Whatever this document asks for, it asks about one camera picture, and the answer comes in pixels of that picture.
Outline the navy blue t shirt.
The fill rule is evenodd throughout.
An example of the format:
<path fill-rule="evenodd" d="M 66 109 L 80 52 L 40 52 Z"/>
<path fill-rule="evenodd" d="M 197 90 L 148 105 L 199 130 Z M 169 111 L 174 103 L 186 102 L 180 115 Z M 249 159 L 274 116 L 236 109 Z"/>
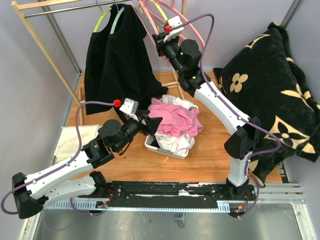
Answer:
<path fill-rule="evenodd" d="M 153 146 L 155 148 L 159 148 L 160 147 L 156 139 L 154 139 L 149 145 Z"/>

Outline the pink t shirt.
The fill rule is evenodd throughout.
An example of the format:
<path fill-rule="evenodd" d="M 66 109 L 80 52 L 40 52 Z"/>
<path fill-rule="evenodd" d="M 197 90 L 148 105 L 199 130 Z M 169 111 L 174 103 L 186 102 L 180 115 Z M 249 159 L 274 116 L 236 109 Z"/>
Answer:
<path fill-rule="evenodd" d="M 161 100 L 153 98 L 148 110 L 150 118 L 162 118 L 156 131 L 158 134 L 172 137 L 189 134 L 195 137 L 204 128 L 198 120 L 200 110 L 186 99 L 171 95 L 164 95 Z"/>

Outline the yellow hanger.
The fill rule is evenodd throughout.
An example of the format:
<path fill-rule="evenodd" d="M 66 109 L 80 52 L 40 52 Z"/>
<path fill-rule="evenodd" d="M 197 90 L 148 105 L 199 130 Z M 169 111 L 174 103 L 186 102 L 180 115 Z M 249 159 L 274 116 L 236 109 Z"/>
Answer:
<path fill-rule="evenodd" d="M 164 10 L 162 9 L 161 5 L 159 4 L 159 1 L 156 1 L 156 7 L 158 11 L 160 12 L 161 16 L 163 17 L 164 21 L 166 22 L 168 20 L 167 15 L 165 14 Z"/>

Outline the pink hanger with metal hook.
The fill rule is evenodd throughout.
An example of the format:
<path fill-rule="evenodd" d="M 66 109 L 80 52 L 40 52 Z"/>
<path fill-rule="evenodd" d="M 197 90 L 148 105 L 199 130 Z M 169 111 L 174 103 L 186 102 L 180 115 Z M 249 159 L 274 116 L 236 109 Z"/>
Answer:
<path fill-rule="evenodd" d="M 147 8 L 147 0 L 138 0 L 138 11 L 148 20 L 155 34 L 159 34 L 159 27 L 155 24 L 151 13 Z"/>

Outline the mint green hanger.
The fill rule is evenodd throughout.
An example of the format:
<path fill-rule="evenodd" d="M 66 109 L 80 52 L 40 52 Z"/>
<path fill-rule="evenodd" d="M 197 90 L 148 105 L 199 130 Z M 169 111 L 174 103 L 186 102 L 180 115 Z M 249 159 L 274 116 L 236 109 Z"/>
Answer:
<path fill-rule="evenodd" d="M 115 30 L 116 30 L 116 27 L 117 27 L 117 24 L 118 24 L 118 21 L 119 21 L 119 19 L 120 19 L 120 17 L 121 17 L 121 15 L 122 15 L 122 13 L 124 12 L 124 7 L 122 7 L 121 9 L 119 9 L 119 6 L 118 6 L 118 4 L 117 3 L 114 3 L 115 4 L 115 6 L 116 6 L 116 10 L 117 10 L 117 14 L 116 14 L 116 16 L 115 16 L 115 18 L 114 18 L 114 21 L 113 21 L 113 23 L 112 23 L 112 26 L 111 26 L 111 29 L 110 29 L 110 35 L 112 35 L 112 34 L 114 34 L 114 32 L 115 32 Z"/>

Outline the black t shirt with print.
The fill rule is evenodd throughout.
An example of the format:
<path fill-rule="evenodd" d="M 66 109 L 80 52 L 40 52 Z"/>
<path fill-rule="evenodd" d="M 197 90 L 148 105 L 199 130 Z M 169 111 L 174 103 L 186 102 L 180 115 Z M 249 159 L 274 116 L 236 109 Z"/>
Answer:
<path fill-rule="evenodd" d="M 102 96 L 105 102 L 130 98 L 139 110 L 168 92 L 153 74 L 144 38 L 147 32 L 131 5 L 123 4 L 115 32 L 108 36 Z"/>

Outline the white t shirt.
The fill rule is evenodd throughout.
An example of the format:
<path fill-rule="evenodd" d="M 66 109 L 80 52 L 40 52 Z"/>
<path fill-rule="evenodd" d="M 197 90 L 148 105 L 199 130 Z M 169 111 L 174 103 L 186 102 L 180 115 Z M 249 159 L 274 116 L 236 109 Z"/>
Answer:
<path fill-rule="evenodd" d="M 199 109 L 193 102 L 169 94 L 164 94 L 160 100 L 165 104 L 179 105 L 190 111 Z M 178 137 L 175 137 L 157 132 L 154 137 L 159 144 L 159 148 L 170 151 L 176 158 L 180 159 L 185 159 L 189 150 L 195 144 L 195 138 L 188 133 L 180 133 Z"/>

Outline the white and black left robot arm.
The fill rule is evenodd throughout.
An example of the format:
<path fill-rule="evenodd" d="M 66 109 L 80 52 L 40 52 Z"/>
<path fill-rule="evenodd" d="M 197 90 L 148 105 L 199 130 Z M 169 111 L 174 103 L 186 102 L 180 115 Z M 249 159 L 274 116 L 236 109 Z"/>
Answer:
<path fill-rule="evenodd" d="M 16 214 L 27 219 L 60 200 L 89 195 L 103 197 L 107 193 L 106 180 L 95 169 L 113 160 L 114 153 L 123 154 L 138 133 L 154 135 L 162 120 L 152 117 L 148 110 L 129 115 L 124 124 L 116 119 L 107 120 L 98 129 L 97 137 L 80 144 L 72 157 L 33 174 L 15 174 L 12 195 Z"/>

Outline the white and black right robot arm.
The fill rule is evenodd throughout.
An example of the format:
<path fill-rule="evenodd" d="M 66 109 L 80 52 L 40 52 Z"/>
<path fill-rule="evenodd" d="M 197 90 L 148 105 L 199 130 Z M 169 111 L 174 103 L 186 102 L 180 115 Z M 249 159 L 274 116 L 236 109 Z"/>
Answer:
<path fill-rule="evenodd" d="M 195 40 L 180 41 L 178 36 L 169 38 L 161 32 L 152 36 L 157 53 L 166 57 L 178 74 L 181 88 L 204 104 L 224 125 L 230 134 L 224 149 L 230 156 L 230 172 L 226 179 L 226 193 L 232 200 L 240 199 L 249 184 L 249 156 L 259 140 L 260 125 L 257 118 L 250 118 L 238 110 L 211 81 L 201 68 L 202 53 Z"/>

